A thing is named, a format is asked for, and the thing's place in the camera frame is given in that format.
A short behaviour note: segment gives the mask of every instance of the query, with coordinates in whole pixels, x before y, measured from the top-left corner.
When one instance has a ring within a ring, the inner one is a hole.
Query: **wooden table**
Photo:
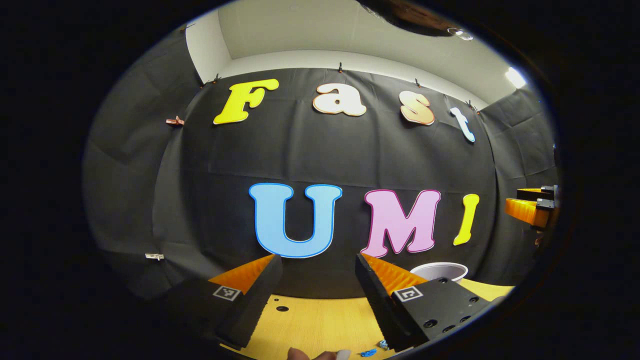
[[[513,288],[466,279],[460,285],[488,301],[506,295]],[[289,310],[278,311],[278,306]],[[364,297],[326,300],[272,295],[249,345],[239,353],[254,359],[286,360],[290,347],[304,351],[311,359],[325,350],[348,349],[350,359],[365,359],[359,353],[375,348],[377,353],[366,359],[386,359],[395,352],[376,346],[383,338]]]

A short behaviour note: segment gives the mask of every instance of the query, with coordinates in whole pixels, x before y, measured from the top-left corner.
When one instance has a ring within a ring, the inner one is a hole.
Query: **white wall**
[[[221,77],[226,78],[233,75],[246,74],[247,72],[295,67],[338,69],[340,62],[342,62],[342,68],[346,70],[370,72],[411,81],[412,83],[417,78],[422,86],[432,88],[462,101],[471,100],[471,104],[479,110],[487,106],[486,102],[480,100],[479,97],[469,91],[430,72],[397,61],[364,54],[346,53],[344,51],[296,50],[247,56],[231,60],[219,73]]]
[[[186,30],[187,48],[203,83],[212,81],[231,61],[225,38],[220,30],[218,11],[192,20]]]

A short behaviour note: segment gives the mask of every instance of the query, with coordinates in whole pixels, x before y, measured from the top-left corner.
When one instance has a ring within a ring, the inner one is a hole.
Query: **white cup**
[[[411,272],[427,280],[446,277],[460,282],[460,279],[467,275],[469,269],[465,265],[456,263],[428,263],[412,268]]]

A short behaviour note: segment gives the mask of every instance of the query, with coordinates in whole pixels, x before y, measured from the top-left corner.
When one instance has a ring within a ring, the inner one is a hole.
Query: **yellow letter f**
[[[218,125],[225,124],[227,122],[240,122],[246,119],[249,117],[249,113],[244,110],[244,104],[248,102],[249,107],[251,108],[260,105],[264,98],[263,88],[275,90],[278,88],[278,85],[278,80],[268,79],[231,86],[229,88],[229,90],[231,90],[231,95],[229,95],[222,112],[213,119],[213,123]]]

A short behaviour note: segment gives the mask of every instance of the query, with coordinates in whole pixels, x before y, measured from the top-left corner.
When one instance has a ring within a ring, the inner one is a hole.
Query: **blue small object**
[[[361,352],[361,353],[360,353],[360,356],[362,356],[362,357],[369,357],[369,356],[373,356],[373,354],[375,354],[375,353],[377,353],[377,352],[378,352],[378,351],[377,351],[376,349],[372,348],[372,349],[371,349],[371,350],[369,350],[369,351],[363,351],[363,352]]]
[[[389,350],[389,345],[387,345],[386,340],[380,340],[380,342],[378,343],[378,346],[385,350]]]

